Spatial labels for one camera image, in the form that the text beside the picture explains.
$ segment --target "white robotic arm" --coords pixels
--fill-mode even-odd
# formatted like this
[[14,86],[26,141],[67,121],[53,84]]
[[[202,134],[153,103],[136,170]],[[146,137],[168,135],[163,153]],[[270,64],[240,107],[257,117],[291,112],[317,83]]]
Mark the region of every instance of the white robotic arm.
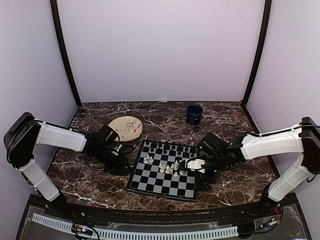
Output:
[[100,160],[105,165],[105,171],[127,175],[130,171],[127,158],[111,147],[117,137],[118,134],[107,125],[98,132],[82,133],[35,119],[31,113],[25,112],[5,134],[4,145],[7,161],[64,215],[67,214],[66,198],[36,162],[33,155],[35,145],[50,145],[82,152]]
[[277,180],[267,186],[264,197],[275,203],[300,186],[306,179],[320,173],[320,131],[309,117],[300,124],[268,133],[247,133],[226,143],[208,133],[199,143],[206,157],[190,159],[185,168],[197,170],[210,178],[215,172],[237,162],[257,157],[300,153],[294,164]]

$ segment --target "white pawn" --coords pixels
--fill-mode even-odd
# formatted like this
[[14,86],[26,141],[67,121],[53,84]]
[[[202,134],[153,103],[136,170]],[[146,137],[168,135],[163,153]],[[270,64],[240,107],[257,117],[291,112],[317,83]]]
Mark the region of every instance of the white pawn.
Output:
[[169,174],[169,173],[170,173],[170,167],[169,167],[168,165],[167,165],[166,168],[165,168],[165,173],[166,173],[166,174]]

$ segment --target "black metal pole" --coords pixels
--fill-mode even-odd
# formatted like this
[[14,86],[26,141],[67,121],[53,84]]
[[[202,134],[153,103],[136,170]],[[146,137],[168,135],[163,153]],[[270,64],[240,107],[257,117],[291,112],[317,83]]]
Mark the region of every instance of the black metal pole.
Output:
[[249,101],[249,98],[250,98],[250,95],[251,95],[251,92],[252,92],[252,89],[254,87],[254,83],[256,80],[262,52],[263,52],[264,45],[265,45],[266,35],[267,35],[269,17],[270,17],[270,12],[271,12],[271,4],[272,4],[272,0],[265,0],[258,45],[256,47],[256,52],[255,52],[255,56],[254,56],[254,61],[253,61],[249,81],[246,86],[243,100],[241,101],[244,106],[246,106],[248,104],[248,101]]
[[78,89],[76,86],[74,76],[71,71],[71,66],[70,66],[70,62],[69,62],[69,58],[68,58],[68,54],[67,54],[65,40],[64,40],[63,33],[62,33],[62,27],[61,27],[61,22],[60,22],[60,17],[59,17],[59,9],[58,9],[57,0],[50,0],[50,4],[51,4],[51,12],[52,12],[52,18],[53,18],[53,23],[54,23],[54,28],[55,28],[55,34],[56,34],[56,38],[58,40],[58,45],[60,48],[60,54],[62,57],[65,73],[68,78],[69,85],[70,85],[75,103],[78,107],[80,107],[82,103],[80,100],[80,96],[79,96],[79,92],[78,92]]

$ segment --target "beige plate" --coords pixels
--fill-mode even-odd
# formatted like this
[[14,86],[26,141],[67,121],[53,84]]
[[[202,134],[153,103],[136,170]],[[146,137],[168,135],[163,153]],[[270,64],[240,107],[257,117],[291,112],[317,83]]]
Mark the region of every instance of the beige plate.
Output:
[[119,134],[120,142],[135,140],[142,134],[142,122],[134,116],[118,117],[110,122],[109,127]]

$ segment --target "white wall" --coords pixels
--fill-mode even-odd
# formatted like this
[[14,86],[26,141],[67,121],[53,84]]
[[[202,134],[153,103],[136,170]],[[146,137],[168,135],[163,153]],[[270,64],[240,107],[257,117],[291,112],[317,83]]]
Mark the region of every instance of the white wall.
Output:
[[61,0],[83,102],[240,101],[264,0]]
[[[248,110],[263,132],[309,116],[320,124],[320,1],[272,1],[270,22]],[[295,156],[275,156],[283,173]],[[313,239],[320,239],[320,178],[296,190]]]
[[[23,112],[66,126],[75,111],[50,1],[0,1],[0,138]],[[54,150],[37,146],[34,151],[45,170]],[[0,143],[0,239],[15,239],[30,192]]]

